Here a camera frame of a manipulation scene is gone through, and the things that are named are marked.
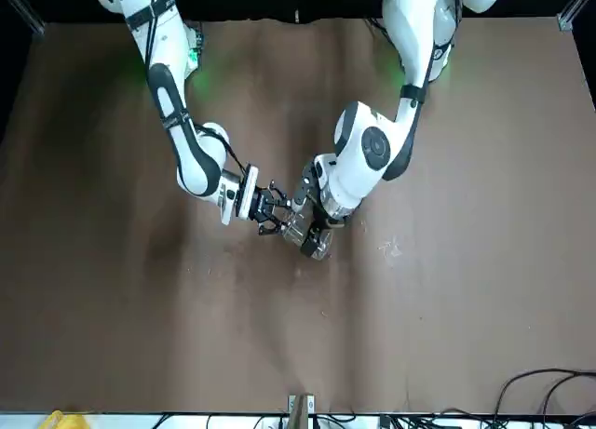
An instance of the brown table surface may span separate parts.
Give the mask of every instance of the brown table surface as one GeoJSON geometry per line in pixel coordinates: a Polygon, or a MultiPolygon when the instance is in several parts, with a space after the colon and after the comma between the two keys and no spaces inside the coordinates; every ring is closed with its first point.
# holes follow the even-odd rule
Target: brown table surface
{"type": "MultiPolygon", "coordinates": [[[[293,190],[349,101],[395,112],[397,54],[361,20],[206,36],[189,109],[262,185],[293,190]]],[[[125,27],[51,25],[0,165],[0,408],[276,411],[307,391],[319,411],[483,412],[521,370],[593,368],[595,124],[554,19],[464,20],[406,175],[309,261],[179,189],[125,27]]],[[[595,396],[579,380],[551,410],[595,396]]]]}

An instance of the yellow object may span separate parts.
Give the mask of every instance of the yellow object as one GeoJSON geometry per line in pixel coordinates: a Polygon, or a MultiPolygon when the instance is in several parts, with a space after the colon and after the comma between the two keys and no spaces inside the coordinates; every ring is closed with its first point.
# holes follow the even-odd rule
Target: yellow object
{"type": "Polygon", "coordinates": [[[59,410],[52,412],[39,429],[90,429],[83,415],[64,415],[59,410]]]}

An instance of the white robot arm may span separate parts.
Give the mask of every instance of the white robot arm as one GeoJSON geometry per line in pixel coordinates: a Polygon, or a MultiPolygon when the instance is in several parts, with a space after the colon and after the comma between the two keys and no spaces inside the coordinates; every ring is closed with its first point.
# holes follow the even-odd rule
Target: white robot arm
{"type": "Polygon", "coordinates": [[[183,24],[175,0],[99,2],[124,15],[141,52],[148,87],[176,156],[178,183],[192,196],[217,204],[222,222],[229,223],[241,184],[238,175],[223,170],[229,138],[217,124],[195,124],[184,98],[184,80],[196,68],[189,60],[190,46],[200,37],[183,24]]]}
{"type": "Polygon", "coordinates": [[[481,12],[495,1],[383,0],[386,31],[405,71],[395,120],[361,102],[342,112],[333,135],[335,153],[306,165],[291,202],[291,222],[310,222],[301,226],[308,229],[302,240],[290,234],[302,252],[316,255],[328,246],[331,229],[343,225],[381,179],[391,181],[405,171],[428,82],[447,64],[461,4],[481,12]]]}

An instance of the cable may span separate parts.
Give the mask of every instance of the cable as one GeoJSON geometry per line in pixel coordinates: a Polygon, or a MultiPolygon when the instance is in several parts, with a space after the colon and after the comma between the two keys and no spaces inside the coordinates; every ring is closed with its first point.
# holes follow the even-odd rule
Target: cable
{"type": "Polygon", "coordinates": [[[345,420],[342,420],[341,418],[334,417],[333,415],[325,415],[325,418],[329,418],[330,420],[333,420],[334,422],[353,422],[354,420],[356,420],[356,414],[354,412],[352,412],[352,416],[349,418],[346,418],[345,420]]]}
{"type": "Polygon", "coordinates": [[[202,125],[198,124],[197,122],[193,121],[193,124],[195,125],[195,129],[201,131],[202,133],[207,134],[208,136],[217,139],[219,142],[222,143],[223,147],[225,148],[225,150],[227,151],[227,153],[232,156],[232,158],[236,161],[236,163],[238,164],[238,166],[240,167],[240,171],[242,172],[243,176],[246,176],[246,169],[244,168],[244,166],[240,163],[240,161],[238,160],[236,153],[234,153],[234,150],[232,149],[232,146],[225,140],[224,136],[216,133],[213,129],[211,128],[207,128],[207,127],[203,127],[202,125]]]}
{"type": "Polygon", "coordinates": [[[459,414],[465,415],[468,418],[470,418],[471,420],[476,420],[477,422],[486,424],[488,428],[505,429],[507,427],[507,422],[491,422],[490,420],[487,420],[486,418],[482,418],[481,416],[474,415],[473,413],[466,412],[465,410],[461,410],[459,408],[447,408],[447,409],[439,412],[439,414],[437,416],[438,417],[445,416],[445,414],[447,414],[447,413],[459,413],[459,414]]]}
{"type": "Polygon", "coordinates": [[[554,394],[555,390],[557,390],[557,388],[559,388],[561,385],[572,380],[573,378],[577,378],[577,376],[578,375],[576,374],[566,376],[562,380],[558,380],[557,382],[555,382],[555,384],[552,387],[550,387],[549,392],[547,393],[547,395],[544,398],[544,401],[542,402],[542,427],[545,427],[547,425],[547,410],[549,408],[549,401],[552,394],[554,394]]]}
{"type": "Polygon", "coordinates": [[[336,421],[333,418],[329,418],[329,417],[322,417],[322,416],[318,416],[318,415],[313,415],[313,427],[320,427],[318,425],[318,420],[323,420],[324,422],[332,422],[333,424],[337,425],[337,427],[340,427],[342,429],[345,429],[345,426],[343,424],[341,424],[339,421],[336,421]]]}
{"type": "Polygon", "coordinates": [[[571,370],[571,369],[537,369],[537,370],[529,370],[524,373],[520,373],[519,375],[514,376],[510,380],[508,380],[501,389],[501,393],[499,394],[499,398],[496,400],[496,405],[494,406],[493,412],[493,423],[496,422],[496,418],[498,416],[499,410],[501,409],[501,404],[503,402],[503,397],[505,396],[505,392],[507,389],[518,380],[523,378],[527,378],[528,376],[539,375],[542,373],[565,373],[568,375],[575,375],[575,374],[582,374],[587,377],[596,378],[596,371],[589,371],[589,370],[571,370]]]}
{"type": "Polygon", "coordinates": [[[159,420],[157,420],[157,422],[153,425],[153,427],[151,429],[157,429],[159,426],[161,426],[165,420],[171,418],[171,413],[164,413],[159,420]]]}
{"type": "Polygon", "coordinates": [[[387,40],[387,42],[390,45],[393,45],[393,42],[391,41],[391,38],[389,38],[389,34],[387,33],[387,29],[381,25],[381,23],[379,22],[379,20],[377,18],[367,18],[365,21],[368,24],[370,24],[374,29],[377,29],[378,31],[380,31],[381,34],[383,34],[383,36],[385,37],[385,40],[387,40]]]}
{"type": "Polygon", "coordinates": [[[591,412],[586,412],[583,415],[580,415],[579,417],[577,417],[575,420],[573,420],[572,422],[569,423],[570,426],[577,426],[577,424],[579,422],[581,422],[582,420],[587,419],[588,417],[594,417],[596,416],[596,410],[593,410],[591,412]]]}
{"type": "Polygon", "coordinates": [[[263,417],[260,417],[259,420],[257,420],[257,422],[254,424],[254,426],[252,427],[252,429],[257,429],[257,426],[259,425],[259,423],[263,420],[263,417]]]}
{"type": "MultiPolygon", "coordinates": [[[[151,6],[157,0],[151,0],[151,6]]],[[[145,74],[149,75],[149,68],[151,66],[151,57],[153,54],[153,45],[156,40],[156,31],[157,31],[157,20],[158,18],[151,18],[149,20],[149,25],[147,26],[147,41],[145,43],[145,74]]]]}

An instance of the metal frame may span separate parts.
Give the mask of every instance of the metal frame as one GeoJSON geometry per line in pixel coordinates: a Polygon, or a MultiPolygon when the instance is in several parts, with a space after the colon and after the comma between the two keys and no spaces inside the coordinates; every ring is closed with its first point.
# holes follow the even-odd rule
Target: metal frame
{"type": "Polygon", "coordinates": [[[573,30],[573,21],[589,0],[570,0],[567,6],[557,15],[559,28],[566,32],[573,30]]]}
{"type": "Polygon", "coordinates": [[[36,35],[43,35],[46,29],[46,24],[33,10],[27,0],[7,0],[8,3],[20,15],[25,24],[29,26],[32,32],[36,35]]]}

